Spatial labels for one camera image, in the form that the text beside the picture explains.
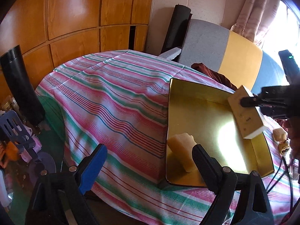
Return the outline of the person's right hand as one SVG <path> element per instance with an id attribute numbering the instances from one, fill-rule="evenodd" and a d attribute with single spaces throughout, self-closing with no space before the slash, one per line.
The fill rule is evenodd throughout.
<path id="1" fill-rule="evenodd" d="M 291 154 L 293 158 L 299 160 L 300 146 L 300 120 L 299 117 L 292 117 L 283 123 L 283 127 L 287 128 L 288 137 L 290 139 Z"/>

